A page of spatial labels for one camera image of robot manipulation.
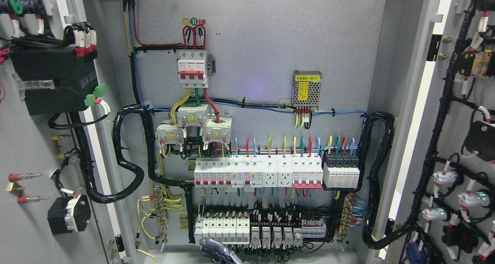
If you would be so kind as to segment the grey second robot hand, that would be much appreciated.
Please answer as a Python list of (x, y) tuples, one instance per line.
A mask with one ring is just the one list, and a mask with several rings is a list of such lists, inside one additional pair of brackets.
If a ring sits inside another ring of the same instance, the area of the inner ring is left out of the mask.
[(210, 238), (201, 238), (199, 240), (201, 254), (212, 261), (214, 264), (244, 264), (233, 250), (218, 241)]

